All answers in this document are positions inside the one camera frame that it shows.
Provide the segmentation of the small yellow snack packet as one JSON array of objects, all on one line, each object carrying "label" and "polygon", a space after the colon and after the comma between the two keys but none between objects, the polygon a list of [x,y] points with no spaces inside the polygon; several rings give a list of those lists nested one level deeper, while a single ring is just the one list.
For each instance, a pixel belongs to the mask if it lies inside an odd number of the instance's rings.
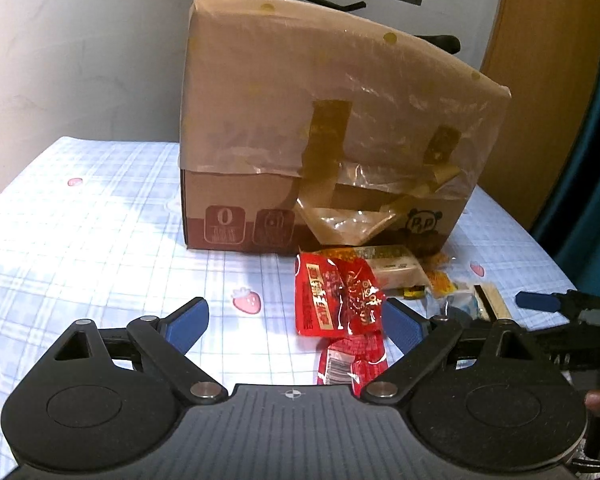
[{"label": "small yellow snack packet", "polygon": [[430,292],[437,298],[449,296],[458,289],[457,284],[443,271],[427,269],[425,274],[429,281]]}]

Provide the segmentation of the wooden wardrobe panel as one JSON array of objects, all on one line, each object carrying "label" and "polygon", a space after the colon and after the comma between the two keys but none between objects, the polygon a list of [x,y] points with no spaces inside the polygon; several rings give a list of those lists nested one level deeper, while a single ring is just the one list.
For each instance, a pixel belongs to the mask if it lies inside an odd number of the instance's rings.
[{"label": "wooden wardrobe panel", "polygon": [[600,66],[600,0],[501,0],[482,71],[512,92],[480,186],[524,228],[554,188]]}]

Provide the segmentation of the dark bun clear blue packet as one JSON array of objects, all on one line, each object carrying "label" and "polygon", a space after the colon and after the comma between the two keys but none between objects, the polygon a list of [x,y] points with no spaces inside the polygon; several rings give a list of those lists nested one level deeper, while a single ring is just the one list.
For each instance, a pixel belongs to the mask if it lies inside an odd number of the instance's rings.
[{"label": "dark bun clear blue packet", "polygon": [[439,298],[427,294],[422,304],[427,318],[449,318],[463,327],[468,327],[480,316],[477,299],[471,292],[451,292]]}]

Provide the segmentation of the beige cake bar packet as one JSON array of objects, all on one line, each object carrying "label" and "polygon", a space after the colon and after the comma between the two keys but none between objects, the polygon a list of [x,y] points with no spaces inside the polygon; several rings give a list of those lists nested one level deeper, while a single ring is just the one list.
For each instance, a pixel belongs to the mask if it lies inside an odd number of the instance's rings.
[{"label": "beige cake bar packet", "polygon": [[365,260],[383,290],[430,286],[422,265],[403,245],[333,247],[317,253],[332,260]]}]

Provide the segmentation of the teal curtain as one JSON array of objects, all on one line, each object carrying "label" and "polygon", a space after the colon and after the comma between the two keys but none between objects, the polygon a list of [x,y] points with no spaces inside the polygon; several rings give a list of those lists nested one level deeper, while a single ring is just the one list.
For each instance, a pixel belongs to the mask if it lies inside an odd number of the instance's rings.
[{"label": "teal curtain", "polygon": [[600,69],[577,140],[531,234],[577,289],[600,296]]}]

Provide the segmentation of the plaid bed sheet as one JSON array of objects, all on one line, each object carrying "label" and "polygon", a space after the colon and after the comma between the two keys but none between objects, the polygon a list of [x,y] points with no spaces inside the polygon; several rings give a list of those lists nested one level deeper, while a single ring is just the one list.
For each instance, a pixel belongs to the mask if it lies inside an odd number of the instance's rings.
[{"label": "plaid bed sheet", "polygon": [[35,479],[1,430],[18,382],[79,318],[123,327],[194,297],[190,359],[234,391],[118,479],[466,479],[384,408],[315,385],[294,319],[294,259],[188,250],[178,146],[63,138],[0,195],[0,478]]}]

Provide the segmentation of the white wafer packet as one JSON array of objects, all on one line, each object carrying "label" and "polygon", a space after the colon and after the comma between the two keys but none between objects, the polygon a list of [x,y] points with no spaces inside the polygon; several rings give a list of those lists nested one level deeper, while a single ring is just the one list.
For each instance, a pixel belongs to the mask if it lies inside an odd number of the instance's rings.
[{"label": "white wafer packet", "polygon": [[479,318],[490,322],[513,318],[502,295],[493,283],[472,284],[470,289],[477,301]]}]

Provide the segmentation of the cardboard box with plastic liner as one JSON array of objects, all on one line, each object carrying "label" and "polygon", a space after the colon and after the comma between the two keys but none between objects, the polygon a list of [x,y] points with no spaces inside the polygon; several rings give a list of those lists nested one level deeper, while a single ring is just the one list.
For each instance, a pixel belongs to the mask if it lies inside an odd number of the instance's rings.
[{"label": "cardboard box with plastic liner", "polygon": [[194,0],[182,89],[192,249],[438,252],[509,90],[449,53],[294,0]]}]

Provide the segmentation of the red snack packet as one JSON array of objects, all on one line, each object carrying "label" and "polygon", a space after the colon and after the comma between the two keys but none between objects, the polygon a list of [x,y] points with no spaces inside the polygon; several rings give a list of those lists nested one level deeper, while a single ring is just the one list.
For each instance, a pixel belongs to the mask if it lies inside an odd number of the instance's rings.
[{"label": "red snack packet", "polygon": [[388,356],[381,333],[337,339],[322,351],[317,369],[319,385],[350,386],[355,396],[388,370]]},{"label": "red snack packet", "polygon": [[300,336],[341,338],[379,332],[386,299],[362,258],[302,252],[294,272],[294,315]]}]

